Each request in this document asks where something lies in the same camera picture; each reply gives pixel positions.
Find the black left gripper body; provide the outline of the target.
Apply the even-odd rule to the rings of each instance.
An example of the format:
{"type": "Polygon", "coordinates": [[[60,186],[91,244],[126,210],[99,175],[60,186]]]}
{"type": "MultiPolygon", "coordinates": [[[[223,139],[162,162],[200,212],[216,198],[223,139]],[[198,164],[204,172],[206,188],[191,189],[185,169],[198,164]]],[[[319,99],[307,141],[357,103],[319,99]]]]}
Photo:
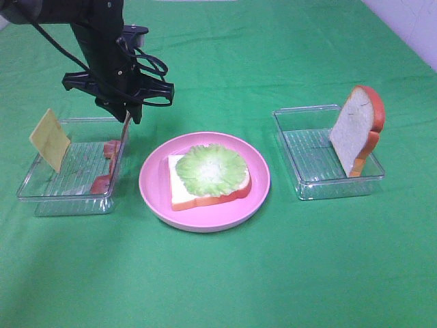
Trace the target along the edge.
{"type": "Polygon", "coordinates": [[[139,62],[115,69],[109,77],[95,72],[67,73],[62,84],[66,90],[78,89],[105,103],[130,103],[168,107],[173,104],[174,84],[165,81],[167,66],[161,61],[139,62]]]}

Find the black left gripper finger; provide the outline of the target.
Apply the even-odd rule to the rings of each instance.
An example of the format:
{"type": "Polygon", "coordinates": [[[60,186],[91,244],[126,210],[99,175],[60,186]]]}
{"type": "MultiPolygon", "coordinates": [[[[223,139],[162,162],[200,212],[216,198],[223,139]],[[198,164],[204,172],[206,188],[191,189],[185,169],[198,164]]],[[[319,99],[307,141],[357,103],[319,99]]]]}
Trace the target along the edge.
{"type": "Polygon", "coordinates": [[[140,124],[142,118],[142,103],[128,102],[126,103],[126,110],[129,112],[135,124],[140,124]]]}
{"type": "Polygon", "coordinates": [[[126,120],[126,108],[124,103],[109,102],[100,98],[95,98],[95,104],[108,111],[117,121],[123,123],[126,120]]]}

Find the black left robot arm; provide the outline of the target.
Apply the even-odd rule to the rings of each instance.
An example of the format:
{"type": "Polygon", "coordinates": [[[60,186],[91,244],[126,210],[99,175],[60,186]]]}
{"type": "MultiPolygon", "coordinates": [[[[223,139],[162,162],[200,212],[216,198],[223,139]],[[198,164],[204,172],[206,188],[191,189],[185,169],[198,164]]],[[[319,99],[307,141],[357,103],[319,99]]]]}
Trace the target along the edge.
{"type": "Polygon", "coordinates": [[[2,1],[7,21],[37,29],[59,52],[82,71],[67,73],[66,90],[94,96],[95,104],[123,122],[130,116],[139,124],[145,105],[172,105],[174,85],[165,81],[168,67],[141,50],[147,27],[127,25],[123,1],[2,1]],[[69,24],[85,57],[80,61],[41,27],[69,24]]]}

